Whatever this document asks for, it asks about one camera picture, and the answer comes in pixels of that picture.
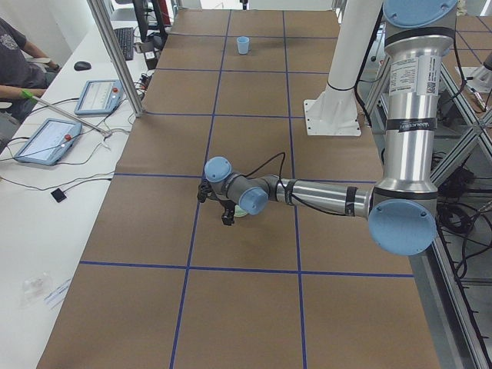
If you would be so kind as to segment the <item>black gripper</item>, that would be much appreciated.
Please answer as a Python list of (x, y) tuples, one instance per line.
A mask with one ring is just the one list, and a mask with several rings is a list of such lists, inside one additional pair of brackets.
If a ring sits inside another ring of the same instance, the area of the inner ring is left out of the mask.
[(234, 224), (235, 208), (234, 202), (229, 200), (225, 195), (219, 194), (211, 189), (209, 198), (213, 201), (218, 201), (224, 208), (224, 212), (221, 216), (221, 221), (225, 226), (232, 226)]

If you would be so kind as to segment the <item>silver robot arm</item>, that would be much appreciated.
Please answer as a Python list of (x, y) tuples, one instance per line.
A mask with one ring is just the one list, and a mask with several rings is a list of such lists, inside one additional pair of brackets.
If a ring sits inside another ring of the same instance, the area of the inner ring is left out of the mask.
[(254, 178), (235, 171), (223, 157), (204, 167), (198, 200), (224, 207), (222, 221), (234, 221), (235, 208), (258, 214), (269, 201), (302, 204), (326, 214), (366, 218), (371, 237), (393, 254), (427, 249), (437, 230), (437, 188), (431, 182), (440, 67), (455, 39), (454, 1), (350, 1), (341, 24), (325, 90), (304, 103), (310, 135), (357, 135), (354, 104), (362, 48), (373, 27), (385, 22), (389, 56), (389, 102), (382, 179), (369, 191), (281, 175)]

